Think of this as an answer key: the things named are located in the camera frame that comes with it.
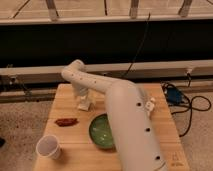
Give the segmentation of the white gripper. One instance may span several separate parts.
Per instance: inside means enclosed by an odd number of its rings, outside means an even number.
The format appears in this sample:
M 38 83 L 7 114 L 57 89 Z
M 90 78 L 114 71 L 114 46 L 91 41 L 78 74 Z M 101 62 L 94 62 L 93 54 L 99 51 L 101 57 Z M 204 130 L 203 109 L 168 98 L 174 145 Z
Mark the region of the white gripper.
M 88 93 L 88 89 L 86 87 L 84 87 L 80 84 L 76 84 L 76 83 L 73 83 L 72 87 L 73 87 L 74 94 L 76 96 L 84 97 L 84 96 L 88 95 L 88 97 L 87 97 L 88 109 L 90 109 L 92 106 L 94 107 L 96 105 L 96 100 L 95 100 L 95 96 L 94 96 L 93 92 Z

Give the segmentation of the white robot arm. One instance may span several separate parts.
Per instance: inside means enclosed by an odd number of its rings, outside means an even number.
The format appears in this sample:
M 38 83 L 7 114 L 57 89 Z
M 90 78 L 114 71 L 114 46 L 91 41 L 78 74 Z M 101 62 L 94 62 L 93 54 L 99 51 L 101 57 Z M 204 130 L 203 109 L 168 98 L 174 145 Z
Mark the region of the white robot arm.
M 89 74 L 81 60 L 61 71 L 78 95 L 93 89 L 105 95 L 105 110 L 122 171 L 168 171 L 146 108 L 148 97 L 135 83 Z

